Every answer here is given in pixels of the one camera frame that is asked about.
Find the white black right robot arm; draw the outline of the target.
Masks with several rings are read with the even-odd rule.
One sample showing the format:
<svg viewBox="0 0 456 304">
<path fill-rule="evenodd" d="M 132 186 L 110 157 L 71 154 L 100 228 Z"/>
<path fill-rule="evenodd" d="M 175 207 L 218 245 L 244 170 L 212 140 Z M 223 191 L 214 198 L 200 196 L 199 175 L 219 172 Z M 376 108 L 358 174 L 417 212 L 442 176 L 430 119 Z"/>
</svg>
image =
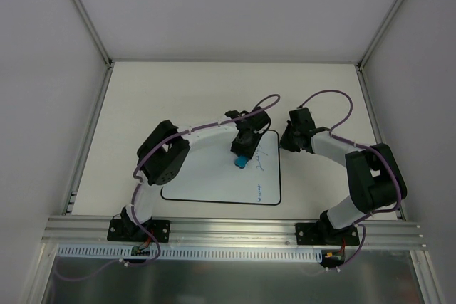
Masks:
<svg viewBox="0 0 456 304">
<path fill-rule="evenodd" d="M 342 239 L 344 229 L 375 214 L 395 211 L 408 189 L 391 148 L 363 145 L 333 134 L 327 127 L 288 120 L 280 139 L 282 149 L 325 157 L 346 170 L 348 196 L 321 213 L 319 238 L 327 244 Z"/>
</svg>

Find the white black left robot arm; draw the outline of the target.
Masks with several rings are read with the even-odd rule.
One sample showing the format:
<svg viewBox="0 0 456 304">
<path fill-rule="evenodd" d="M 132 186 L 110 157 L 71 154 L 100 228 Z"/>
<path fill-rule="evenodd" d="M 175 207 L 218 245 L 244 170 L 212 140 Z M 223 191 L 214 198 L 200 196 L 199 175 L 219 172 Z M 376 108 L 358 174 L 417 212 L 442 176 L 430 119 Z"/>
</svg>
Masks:
<svg viewBox="0 0 456 304">
<path fill-rule="evenodd" d="M 180 129 L 169 120 L 161 122 L 137 150 L 138 163 L 133 178 L 138 184 L 130 203 L 123 208 L 125 234 L 139 241 L 148 233 L 147 221 L 151 220 L 152 214 L 139 200 L 143 185 L 151 187 L 170 183 L 179 174 L 190 153 L 224 140 L 230 140 L 229 152 L 234 155 L 235 167 L 244 169 L 270 124 L 270 119 L 246 112 L 237 117 L 226 115 L 219 122 L 187 129 Z"/>
</svg>

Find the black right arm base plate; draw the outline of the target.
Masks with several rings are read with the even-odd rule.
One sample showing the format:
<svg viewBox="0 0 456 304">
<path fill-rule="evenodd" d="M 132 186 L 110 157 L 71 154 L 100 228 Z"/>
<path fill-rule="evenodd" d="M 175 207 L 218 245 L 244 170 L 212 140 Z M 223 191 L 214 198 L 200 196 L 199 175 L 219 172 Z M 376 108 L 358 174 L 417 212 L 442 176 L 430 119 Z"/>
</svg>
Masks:
<svg viewBox="0 0 456 304">
<path fill-rule="evenodd" d="M 296 243 L 300 246 L 358 246 L 360 238 L 354 226 L 332 229 L 315 223 L 296 223 L 294 225 Z"/>
</svg>

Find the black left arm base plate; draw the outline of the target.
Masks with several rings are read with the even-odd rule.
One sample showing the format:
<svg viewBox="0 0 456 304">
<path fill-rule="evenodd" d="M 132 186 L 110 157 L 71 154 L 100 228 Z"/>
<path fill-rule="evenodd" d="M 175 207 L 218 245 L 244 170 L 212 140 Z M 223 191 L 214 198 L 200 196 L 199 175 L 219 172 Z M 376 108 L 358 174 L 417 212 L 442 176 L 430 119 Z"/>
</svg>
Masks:
<svg viewBox="0 0 456 304">
<path fill-rule="evenodd" d="M 149 219 L 142 224 L 159 243 L 167 243 L 170 237 L 171 221 Z M 150 236 L 147 235 L 138 225 L 126 219 L 115 217 L 110 220 L 107 233 L 107 240 L 114 242 L 146 242 Z"/>
</svg>

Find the white whiteboard black rim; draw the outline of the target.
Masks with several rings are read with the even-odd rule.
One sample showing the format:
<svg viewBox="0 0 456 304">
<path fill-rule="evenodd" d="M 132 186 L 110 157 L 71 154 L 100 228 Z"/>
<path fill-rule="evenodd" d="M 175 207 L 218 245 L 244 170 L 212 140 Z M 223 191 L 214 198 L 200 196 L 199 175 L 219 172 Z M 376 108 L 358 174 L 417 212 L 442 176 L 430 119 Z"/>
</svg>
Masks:
<svg viewBox="0 0 456 304">
<path fill-rule="evenodd" d="M 170 201 L 276 206 L 281 202 L 279 135 L 265 132 L 253 157 L 243 168 L 230 151 L 231 134 L 195 143 L 178 175 L 162 186 Z"/>
</svg>

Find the blue whiteboard eraser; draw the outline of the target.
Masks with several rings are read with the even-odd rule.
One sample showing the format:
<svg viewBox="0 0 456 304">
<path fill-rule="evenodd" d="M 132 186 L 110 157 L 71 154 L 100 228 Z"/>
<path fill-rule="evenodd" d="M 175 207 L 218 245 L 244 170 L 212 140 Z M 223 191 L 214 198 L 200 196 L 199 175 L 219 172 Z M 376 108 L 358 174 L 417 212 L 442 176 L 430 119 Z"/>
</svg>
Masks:
<svg viewBox="0 0 456 304">
<path fill-rule="evenodd" d="M 249 159 L 245 156 L 238 156 L 238 158 L 235 159 L 234 165 L 240 169 L 244 169 L 247 165 L 247 162 Z"/>
</svg>

